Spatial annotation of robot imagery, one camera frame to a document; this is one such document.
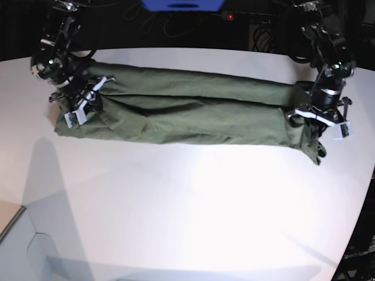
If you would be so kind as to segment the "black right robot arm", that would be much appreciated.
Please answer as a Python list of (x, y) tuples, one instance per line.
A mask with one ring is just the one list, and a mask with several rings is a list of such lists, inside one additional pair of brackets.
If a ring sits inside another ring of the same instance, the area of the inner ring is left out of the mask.
[(32, 74), (56, 88), (49, 101), (58, 103), (68, 128), (85, 124), (90, 112), (101, 111), (100, 90), (105, 84), (115, 81), (114, 76), (87, 75), (94, 63), (96, 48), (81, 57), (71, 48), (81, 27), (82, 11), (103, 7), (104, 4), (89, 1), (54, 1), (30, 60)]

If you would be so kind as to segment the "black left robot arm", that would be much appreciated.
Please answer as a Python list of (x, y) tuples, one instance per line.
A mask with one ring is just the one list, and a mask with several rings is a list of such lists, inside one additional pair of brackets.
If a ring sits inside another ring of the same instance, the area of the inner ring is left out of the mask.
[(306, 101), (287, 113), (287, 118), (301, 117), (317, 127), (322, 134), (333, 128), (335, 140), (352, 134), (347, 120), (348, 107), (352, 100), (341, 97), (347, 78), (351, 77), (356, 62), (347, 48), (344, 34), (330, 31), (324, 21), (322, 1), (292, 1), (292, 7), (301, 16), (301, 31), (311, 42), (312, 57), (306, 59), (311, 68), (318, 71), (315, 81), (299, 81), (307, 94)]

